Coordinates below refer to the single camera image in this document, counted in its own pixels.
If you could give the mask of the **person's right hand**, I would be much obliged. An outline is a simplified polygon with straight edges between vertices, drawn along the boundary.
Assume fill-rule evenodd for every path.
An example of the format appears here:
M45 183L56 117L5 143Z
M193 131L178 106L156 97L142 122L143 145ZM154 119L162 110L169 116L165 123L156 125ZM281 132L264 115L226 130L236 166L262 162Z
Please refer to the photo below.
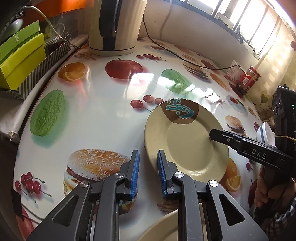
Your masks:
M257 187L255 190L254 203L256 207L262 207L272 199L280 200L280 208L285 209L292 204L295 198L295 181L290 180L289 184L281 184L267 191L267 185L264 181L264 168L259 170L259 178L257 179Z

